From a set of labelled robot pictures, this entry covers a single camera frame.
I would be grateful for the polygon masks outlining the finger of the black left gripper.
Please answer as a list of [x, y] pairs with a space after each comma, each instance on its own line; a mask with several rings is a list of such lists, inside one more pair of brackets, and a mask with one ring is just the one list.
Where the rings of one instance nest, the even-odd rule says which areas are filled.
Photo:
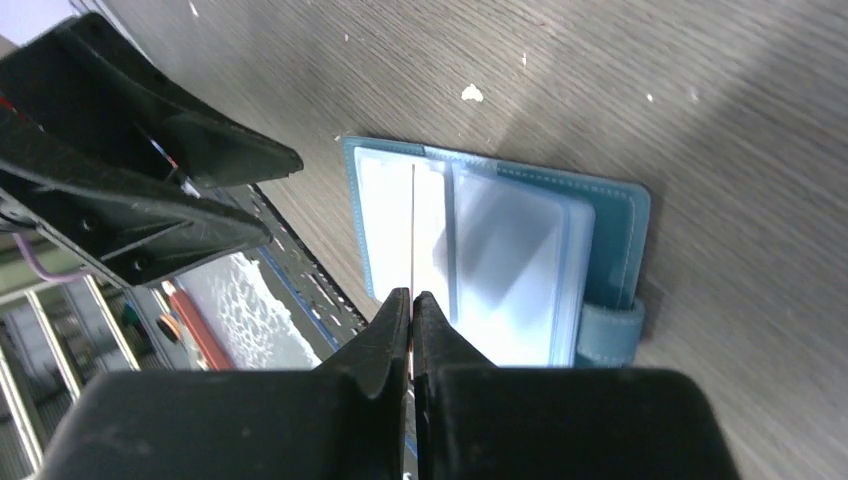
[[229, 158], [201, 158], [162, 179], [109, 165], [78, 152], [4, 152], [1, 197], [19, 210], [28, 229], [77, 256], [122, 286], [143, 286], [220, 257], [270, 242], [254, 215], [218, 200], [186, 193], [180, 182], [235, 179]]
[[4, 105], [74, 150], [158, 180], [174, 161], [204, 189], [286, 178], [298, 153], [171, 81], [101, 14], [70, 17], [1, 59]]

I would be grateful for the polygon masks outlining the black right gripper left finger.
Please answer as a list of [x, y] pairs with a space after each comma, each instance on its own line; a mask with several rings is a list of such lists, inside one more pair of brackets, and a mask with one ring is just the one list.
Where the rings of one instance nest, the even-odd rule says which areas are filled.
[[41, 479], [399, 479], [410, 294], [311, 370], [115, 372], [56, 430]]

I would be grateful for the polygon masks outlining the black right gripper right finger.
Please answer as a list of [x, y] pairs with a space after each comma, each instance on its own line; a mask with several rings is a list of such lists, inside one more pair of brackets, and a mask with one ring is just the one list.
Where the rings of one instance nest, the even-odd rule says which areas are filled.
[[423, 479], [736, 479], [703, 391], [665, 369], [498, 367], [430, 293], [412, 313]]

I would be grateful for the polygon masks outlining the blue leather card holder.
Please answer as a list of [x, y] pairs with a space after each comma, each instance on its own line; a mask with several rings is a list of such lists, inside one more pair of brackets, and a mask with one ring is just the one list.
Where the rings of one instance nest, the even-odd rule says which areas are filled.
[[368, 294], [430, 292], [499, 366], [621, 367], [636, 356], [636, 289], [651, 213], [636, 183], [408, 142], [342, 142]]

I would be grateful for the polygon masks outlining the gold orange card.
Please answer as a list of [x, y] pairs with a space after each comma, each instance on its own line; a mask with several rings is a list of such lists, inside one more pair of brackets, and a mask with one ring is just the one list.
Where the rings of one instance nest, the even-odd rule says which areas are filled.
[[[413, 311], [413, 303], [415, 297], [415, 174], [416, 164], [411, 166], [411, 214], [410, 214], [410, 281], [409, 294], [410, 306], [409, 311]], [[405, 430], [404, 430], [404, 453], [403, 453], [403, 479], [415, 479], [417, 475], [417, 447], [415, 442], [415, 398], [414, 398], [414, 360], [413, 360], [413, 344], [412, 344], [412, 327], [409, 327], [409, 342], [407, 348], [407, 365], [408, 365], [408, 388], [405, 394]]]

